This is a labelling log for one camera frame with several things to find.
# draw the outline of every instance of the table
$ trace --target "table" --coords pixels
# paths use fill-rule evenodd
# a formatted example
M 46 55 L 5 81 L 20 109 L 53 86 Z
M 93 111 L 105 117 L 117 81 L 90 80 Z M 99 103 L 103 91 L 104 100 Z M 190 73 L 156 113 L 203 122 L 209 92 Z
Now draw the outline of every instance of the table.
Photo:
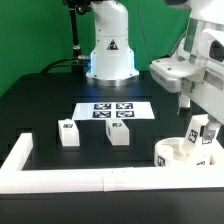
M 126 101 L 150 101 L 155 115 L 124 120 L 130 146 L 113 147 L 105 121 L 89 120 L 76 121 L 79 150 L 62 147 L 57 122 L 71 118 L 76 103 Z M 153 166 L 155 144 L 184 136 L 190 117 L 203 113 L 194 103 L 184 119 L 177 110 L 177 95 L 149 72 L 123 87 L 91 85 L 69 73 L 24 75 L 0 99 L 0 161 L 21 133 L 32 132 L 25 170 Z M 223 129 L 218 139 L 224 145 L 222 136 Z M 223 189 L 0 195 L 0 223 L 223 223 L 223 205 Z

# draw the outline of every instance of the cube with marker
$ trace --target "cube with marker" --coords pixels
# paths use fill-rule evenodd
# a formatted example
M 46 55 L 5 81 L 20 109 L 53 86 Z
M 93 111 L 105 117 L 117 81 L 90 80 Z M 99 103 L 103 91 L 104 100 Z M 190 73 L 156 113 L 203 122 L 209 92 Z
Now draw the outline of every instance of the cube with marker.
M 108 119 L 106 134 L 112 145 L 129 145 L 129 129 L 121 119 Z
M 64 147 L 79 146 L 79 130 L 73 120 L 58 121 L 59 135 Z

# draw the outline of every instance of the green background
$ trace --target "green background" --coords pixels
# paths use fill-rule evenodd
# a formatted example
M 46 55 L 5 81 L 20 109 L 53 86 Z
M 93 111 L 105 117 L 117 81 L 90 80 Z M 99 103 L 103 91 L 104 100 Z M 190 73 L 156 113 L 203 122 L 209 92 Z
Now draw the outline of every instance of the green background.
M 148 55 L 138 19 L 137 1 L 120 0 L 129 11 L 129 44 L 136 68 L 148 70 Z M 168 54 L 187 26 L 189 12 L 175 10 L 163 0 L 139 0 L 142 23 L 153 59 Z M 77 16 L 82 53 L 95 45 L 94 15 Z M 22 75 L 38 73 L 58 59 L 72 56 L 67 6 L 61 0 L 1 0 L 0 96 Z

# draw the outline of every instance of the white paper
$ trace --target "white paper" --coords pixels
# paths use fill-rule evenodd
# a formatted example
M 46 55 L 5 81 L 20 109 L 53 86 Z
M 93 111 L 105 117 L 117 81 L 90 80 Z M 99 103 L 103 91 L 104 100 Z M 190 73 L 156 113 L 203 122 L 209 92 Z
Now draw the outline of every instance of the white paper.
M 72 120 L 154 119 L 150 102 L 96 102 L 76 104 Z

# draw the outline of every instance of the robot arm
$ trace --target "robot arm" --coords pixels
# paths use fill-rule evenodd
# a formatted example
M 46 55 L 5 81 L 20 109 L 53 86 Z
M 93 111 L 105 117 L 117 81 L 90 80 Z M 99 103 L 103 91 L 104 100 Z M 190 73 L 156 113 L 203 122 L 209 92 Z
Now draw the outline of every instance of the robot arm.
M 219 128 L 224 124 L 224 14 L 221 10 L 224 2 L 164 1 L 172 7 L 190 8 L 191 14 L 186 36 L 175 54 L 152 62 L 152 77 L 169 92 L 181 93 L 180 106 L 188 98 L 209 114 L 207 118 L 192 117 L 184 141 L 176 152 L 185 160 L 186 155 L 191 158 L 196 152 L 200 157 L 200 149 L 205 145 L 214 148 Z

